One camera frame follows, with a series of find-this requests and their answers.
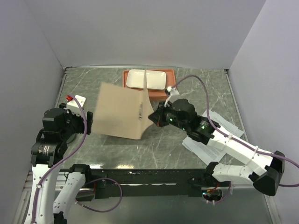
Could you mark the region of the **tan paper folder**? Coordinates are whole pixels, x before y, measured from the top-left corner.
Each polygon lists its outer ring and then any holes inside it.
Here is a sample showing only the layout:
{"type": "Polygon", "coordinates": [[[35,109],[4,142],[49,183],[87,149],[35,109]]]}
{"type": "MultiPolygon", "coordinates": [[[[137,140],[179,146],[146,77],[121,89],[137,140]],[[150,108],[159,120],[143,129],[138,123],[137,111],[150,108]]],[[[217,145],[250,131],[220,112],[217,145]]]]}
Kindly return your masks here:
{"type": "Polygon", "coordinates": [[[102,82],[92,132],[132,140],[142,138],[152,124],[153,108],[146,86],[141,91],[102,82]]]}

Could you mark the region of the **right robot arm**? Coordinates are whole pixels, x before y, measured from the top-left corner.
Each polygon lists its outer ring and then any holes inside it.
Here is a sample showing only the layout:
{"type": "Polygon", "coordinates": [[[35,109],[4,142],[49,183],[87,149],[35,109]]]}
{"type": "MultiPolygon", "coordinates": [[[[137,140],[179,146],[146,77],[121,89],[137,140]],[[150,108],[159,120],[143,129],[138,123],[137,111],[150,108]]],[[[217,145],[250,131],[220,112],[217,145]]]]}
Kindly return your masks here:
{"type": "Polygon", "coordinates": [[[155,125],[173,125],[185,131],[192,140],[219,149],[242,162],[242,165],[224,165],[211,162],[204,174],[205,183],[218,182],[253,185],[259,192],[274,196],[284,173],[284,154],[261,150],[234,136],[217,122],[196,113],[186,99],[176,100],[169,106],[163,102],[148,116],[155,125]]]}

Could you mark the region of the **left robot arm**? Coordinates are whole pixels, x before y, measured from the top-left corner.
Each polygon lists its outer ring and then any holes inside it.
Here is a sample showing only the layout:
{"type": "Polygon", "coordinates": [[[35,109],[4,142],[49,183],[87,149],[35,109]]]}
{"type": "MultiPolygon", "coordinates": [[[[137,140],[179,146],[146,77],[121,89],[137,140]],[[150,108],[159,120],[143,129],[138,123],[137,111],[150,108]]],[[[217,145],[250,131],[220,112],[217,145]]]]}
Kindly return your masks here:
{"type": "Polygon", "coordinates": [[[92,184],[91,169],[88,165],[74,165],[55,200],[55,188],[62,163],[68,159],[64,154],[68,148],[67,141],[75,134],[82,139],[73,156],[83,145],[86,136],[91,133],[93,113],[84,112],[84,102],[76,98],[58,108],[44,113],[43,128],[39,131],[36,142],[31,148],[32,190],[27,224],[65,224],[71,201],[81,187],[92,184]]]}

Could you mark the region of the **terracotta rectangular tray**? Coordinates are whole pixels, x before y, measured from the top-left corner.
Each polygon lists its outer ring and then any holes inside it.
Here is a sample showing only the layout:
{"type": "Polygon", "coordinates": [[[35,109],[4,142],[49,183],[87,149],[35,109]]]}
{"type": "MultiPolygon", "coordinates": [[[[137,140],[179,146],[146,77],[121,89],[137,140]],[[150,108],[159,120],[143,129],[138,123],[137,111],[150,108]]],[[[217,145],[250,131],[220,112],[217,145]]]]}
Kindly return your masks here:
{"type": "MultiPolygon", "coordinates": [[[[164,89],[167,88],[168,86],[173,86],[174,84],[176,84],[174,69],[159,68],[159,69],[149,69],[149,70],[162,71],[162,72],[166,73],[166,86],[162,90],[154,90],[154,89],[148,88],[148,94],[149,94],[150,101],[165,101],[168,96],[166,95],[164,89]]],[[[140,89],[140,88],[127,87],[126,81],[127,81],[128,73],[129,73],[129,70],[124,70],[122,72],[122,86],[124,88],[130,88],[130,89],[135,89],[135,90],[141,91],[142,89],[140,89]]]]}

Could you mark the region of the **white rectangular plate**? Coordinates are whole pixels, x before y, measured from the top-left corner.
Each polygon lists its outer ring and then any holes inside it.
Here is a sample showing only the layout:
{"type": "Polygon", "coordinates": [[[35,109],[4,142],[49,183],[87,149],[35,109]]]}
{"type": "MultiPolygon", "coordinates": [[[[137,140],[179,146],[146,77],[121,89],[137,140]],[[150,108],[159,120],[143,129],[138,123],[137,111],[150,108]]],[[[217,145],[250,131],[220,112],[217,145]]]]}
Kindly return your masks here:
{"type": "Polygon", "coordinates": [[[128,72],[126,86],[129,88],[163,90],[166,87],[166,73],[156,70],[131,69],[128,72]]]}

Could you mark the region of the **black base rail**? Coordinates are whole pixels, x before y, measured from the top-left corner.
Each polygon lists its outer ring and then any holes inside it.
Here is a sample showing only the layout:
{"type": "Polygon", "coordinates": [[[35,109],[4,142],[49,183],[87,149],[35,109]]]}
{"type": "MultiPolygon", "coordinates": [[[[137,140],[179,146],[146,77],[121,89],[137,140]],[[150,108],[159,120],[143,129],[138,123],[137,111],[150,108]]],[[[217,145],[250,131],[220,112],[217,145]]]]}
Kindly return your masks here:
{"type": "Polygon", "coordinates": [[[92,169],[86,182],[108,178],[84,186],[95,191],[96,199],[129,196],[201,197],[201,190],[228,187],[204,169],[92,169]]]}

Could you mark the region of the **aluminium frame rail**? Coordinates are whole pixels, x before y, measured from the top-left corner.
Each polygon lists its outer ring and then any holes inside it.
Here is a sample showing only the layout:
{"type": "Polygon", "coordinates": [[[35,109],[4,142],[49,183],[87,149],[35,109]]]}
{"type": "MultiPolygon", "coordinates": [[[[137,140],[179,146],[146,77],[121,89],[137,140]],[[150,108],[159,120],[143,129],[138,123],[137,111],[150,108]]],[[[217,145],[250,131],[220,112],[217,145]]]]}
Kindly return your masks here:
{"type": "MultiPolygon", "coordinates": [[[[232,84],[231,84],[229,76],[228,76],[228,69],[224,69],[224,72],[225,72],[225,76],[227,78],[227,82],[228,82],[228,85],[229,85],[229,88],[230,88],[230,91],[231,91],[231,95],[232,95],[235,107],[236,107],[236,111],[237,111],[238,118],[239,118],[239,121],[240,121],[241,129],[244,131],[244,134],[243,134],[244,139],[245,139],[246,142],[248,142],[249,141],[248,136],[247,136],[247,133],[246,133],[246,130],[245,130],[245,127],[244,127],[244,123],[243,123],[243,120],[242,120],[242,117],[241,117],[241,114],[240,114],[240,110],[239,110],[239,107],[238,107],[238,104],[237,104],[236,96],[234,94],[232,84]]],[[[265,198],[265,201],[266,201],[266,205],[267,205],[272,223],[273,224],[281,224],[282,223],[281,218],[279,216],[278,209],[277,209],[274,198],[271,197],[271,196],[264,196],[264,198],[265,198]]]]}

